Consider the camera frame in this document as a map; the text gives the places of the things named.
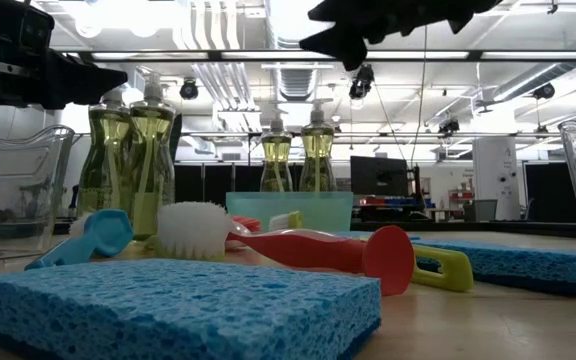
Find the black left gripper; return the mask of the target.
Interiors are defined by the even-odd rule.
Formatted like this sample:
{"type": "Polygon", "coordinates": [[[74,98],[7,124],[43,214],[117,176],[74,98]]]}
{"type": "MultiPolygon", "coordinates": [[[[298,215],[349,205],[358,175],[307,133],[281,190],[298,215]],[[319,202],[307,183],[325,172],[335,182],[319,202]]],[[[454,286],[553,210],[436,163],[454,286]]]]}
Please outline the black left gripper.
{"type": "Polygon", "coordinates": [[[0,105],[95,105],[128,80],[124,71],[50,49],[54,26],[52,16],[28,1],[0,0],[0,105]]]}

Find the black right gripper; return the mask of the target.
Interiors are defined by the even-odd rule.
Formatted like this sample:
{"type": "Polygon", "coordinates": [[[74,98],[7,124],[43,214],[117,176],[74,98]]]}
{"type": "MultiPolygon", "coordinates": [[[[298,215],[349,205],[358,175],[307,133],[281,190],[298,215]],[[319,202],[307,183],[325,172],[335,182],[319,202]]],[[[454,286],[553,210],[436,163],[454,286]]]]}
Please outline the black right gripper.
{"type": "Polygon", "coordinates": [[[501,3],[501,0],[395,0],[382,1],[372,23],[361,0],[323,0],[310,9],[313,21],[338,22],[331,28],[299,41],[303,50],[341,61],[348,71],[366,59],[366,39],[385,38],[399,33],[406,37],[418,27],[447,21],[453,34],[459,33],[474,17],[501,3]]]}

